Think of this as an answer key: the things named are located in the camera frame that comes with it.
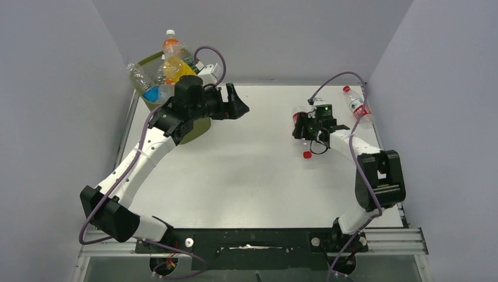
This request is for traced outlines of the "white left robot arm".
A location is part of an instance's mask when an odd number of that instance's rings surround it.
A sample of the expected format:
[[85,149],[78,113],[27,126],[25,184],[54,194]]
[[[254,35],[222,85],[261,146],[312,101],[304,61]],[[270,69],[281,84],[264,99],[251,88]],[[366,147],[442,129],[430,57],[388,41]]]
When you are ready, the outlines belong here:
[[221,88],[205,85],[196,75],[184,75],[174,84],[173,96],[147,116],[133,150],[96,187],[82,189],[86,221],[79,234],[80,244],[89,244],[85,240],[89,224],[103,231],[106,240],[120,243],[131,238],[159,242],[165,236],[171,225],[134,213],[129,207],[149,174],[193,130],[195,121],[236,120],[250,111],[232,83],[226,84],[226,90],[224,101]]

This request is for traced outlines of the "dark green label bottle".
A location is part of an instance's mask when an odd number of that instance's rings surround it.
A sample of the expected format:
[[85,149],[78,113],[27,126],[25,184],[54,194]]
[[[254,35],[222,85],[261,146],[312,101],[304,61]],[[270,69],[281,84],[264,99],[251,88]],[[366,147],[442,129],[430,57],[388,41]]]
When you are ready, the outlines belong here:
[[198,73],[194,56],[188,49],[181,48],[181,58],[195,73]]

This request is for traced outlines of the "blue label water bottle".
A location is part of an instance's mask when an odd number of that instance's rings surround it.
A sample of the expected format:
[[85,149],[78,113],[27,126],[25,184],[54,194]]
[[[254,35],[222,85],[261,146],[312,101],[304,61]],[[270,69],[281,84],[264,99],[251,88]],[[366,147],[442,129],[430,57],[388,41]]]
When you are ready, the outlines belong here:
[[138,64],[129,63],[126,70],[134,88],[142,97],[151,103],[164,103],[167,98],[161,86],[165,84],[166,77],[159,70],[151,78]]

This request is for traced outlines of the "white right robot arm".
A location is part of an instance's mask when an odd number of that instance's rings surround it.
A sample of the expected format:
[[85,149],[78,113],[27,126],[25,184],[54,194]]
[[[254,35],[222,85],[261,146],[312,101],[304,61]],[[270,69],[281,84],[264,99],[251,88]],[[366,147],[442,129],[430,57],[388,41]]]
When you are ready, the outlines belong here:
[[356,231],[406,199],[400,156],[394,150],[382,150],[356,137],[348,126],[340,125],[333,117],[330,104],[312,109],[297,106],[292,110],[292,123],[293,138],[308,146],[302,154],[305,159],[315,154],[312,148],[317,143],[326,151],[340,153],[356,167],[356,202],[338,217],[339,229],[330,235],[333,248],[344,251],[353,244]]

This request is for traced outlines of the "red label bottle red cap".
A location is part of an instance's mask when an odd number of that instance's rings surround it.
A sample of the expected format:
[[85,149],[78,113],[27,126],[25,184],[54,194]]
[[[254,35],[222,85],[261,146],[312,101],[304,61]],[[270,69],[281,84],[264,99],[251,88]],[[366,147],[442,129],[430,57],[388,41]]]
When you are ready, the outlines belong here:
[[304,159],[312,158],[310,150],[310,141],[306,140],[306,121],[308,110],[304,106],[296,106],[292,110],[292,121],[294,129],[292,131],[293,138],[298,142]]

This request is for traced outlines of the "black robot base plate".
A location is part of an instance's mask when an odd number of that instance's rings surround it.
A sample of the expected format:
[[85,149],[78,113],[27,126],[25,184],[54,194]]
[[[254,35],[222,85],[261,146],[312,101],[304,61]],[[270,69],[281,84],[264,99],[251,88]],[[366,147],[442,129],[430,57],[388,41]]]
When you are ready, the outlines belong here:
[[165,235],[161,245],[139,241],[139,254],[172,253],[176,247],[201,257],[191,262],[192,270],[287,270],[308,268],[327,270],[334,263],[336,270],[351,273],[356,253],[369,248],[364,233],[349,242],[349,235],[338,227],[276,229],[175,229]]

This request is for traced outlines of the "orange label tea bottle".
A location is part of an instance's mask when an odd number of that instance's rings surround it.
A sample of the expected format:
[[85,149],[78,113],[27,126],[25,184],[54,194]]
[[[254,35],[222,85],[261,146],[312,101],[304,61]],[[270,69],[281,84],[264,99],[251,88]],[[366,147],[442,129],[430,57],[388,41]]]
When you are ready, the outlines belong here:
[[176,38],[176,33],[172,29],[166,31],[166,40],[163,42],[163,57],[165,59],[176,57],[184,58],[184,45]]

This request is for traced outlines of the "yellow juice bottle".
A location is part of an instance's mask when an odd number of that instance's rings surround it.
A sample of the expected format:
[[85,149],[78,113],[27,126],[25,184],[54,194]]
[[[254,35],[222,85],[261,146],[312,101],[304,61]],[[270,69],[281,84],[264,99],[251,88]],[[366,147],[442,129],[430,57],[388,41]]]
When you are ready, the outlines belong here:
[[188,64],[175,56],[168,57],[164,60],[162,71],[167,84],[176,84],[180,78],[185,75],[196,76],[195,71],[192,70]]

